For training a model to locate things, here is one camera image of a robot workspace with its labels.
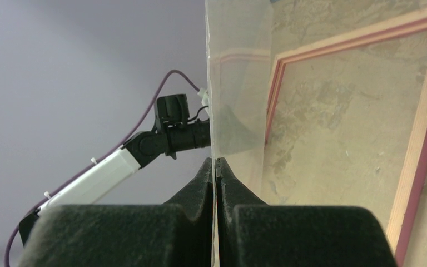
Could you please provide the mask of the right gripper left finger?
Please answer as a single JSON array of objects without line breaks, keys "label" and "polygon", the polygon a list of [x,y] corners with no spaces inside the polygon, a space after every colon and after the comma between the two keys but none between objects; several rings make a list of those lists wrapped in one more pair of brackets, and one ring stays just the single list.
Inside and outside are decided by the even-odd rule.
[{"label": "right gripper left finger", "polygon": [[63,205],[43,214],[19,266],[211,266],[212,161],[159,205]]}]

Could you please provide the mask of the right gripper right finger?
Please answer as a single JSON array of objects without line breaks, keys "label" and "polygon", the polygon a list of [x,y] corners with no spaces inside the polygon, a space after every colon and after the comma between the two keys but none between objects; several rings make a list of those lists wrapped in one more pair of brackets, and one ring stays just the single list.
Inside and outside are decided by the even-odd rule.
[{"label": "right gripper right finger", "polygon": [[268,205],[215,163],[221,266],[395,266],[376,217],[358,206]]}]

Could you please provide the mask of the pink wooden picture frame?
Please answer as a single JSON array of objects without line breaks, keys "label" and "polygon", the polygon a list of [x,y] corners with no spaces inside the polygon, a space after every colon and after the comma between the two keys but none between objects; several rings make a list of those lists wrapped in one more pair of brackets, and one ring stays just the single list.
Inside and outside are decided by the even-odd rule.
[{"label": "pink wooden picture frame", "polygon": [[[288,63],[406,37],[422,31],[427,31],[427,7],[278,53],[274,58],[269,81],[270,92],[267,106],[266,135],[268,136],[271,131],[280,87]],[[426,175],[427,71],[390,219],[386,227],[386,236],[393,249],[394,258],[398,266],[403,266],[404,264]]]}]

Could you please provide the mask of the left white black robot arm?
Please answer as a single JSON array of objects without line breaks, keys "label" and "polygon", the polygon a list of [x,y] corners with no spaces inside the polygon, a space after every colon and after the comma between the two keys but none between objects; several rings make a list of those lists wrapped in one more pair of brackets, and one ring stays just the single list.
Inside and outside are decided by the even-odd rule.
[{"label": "left white black robot arm", "polygon": [[30,211],[19,223],[18,232],[25,244],[39,217],[50,207],[93,204],[125,179],[164,154],[173,159],[177,152],[208,147],[210,122],[189,117],[186,95],[160,97],[154,106],[155,122],[150,131],[129,137],[102,160],[78,175]]}]

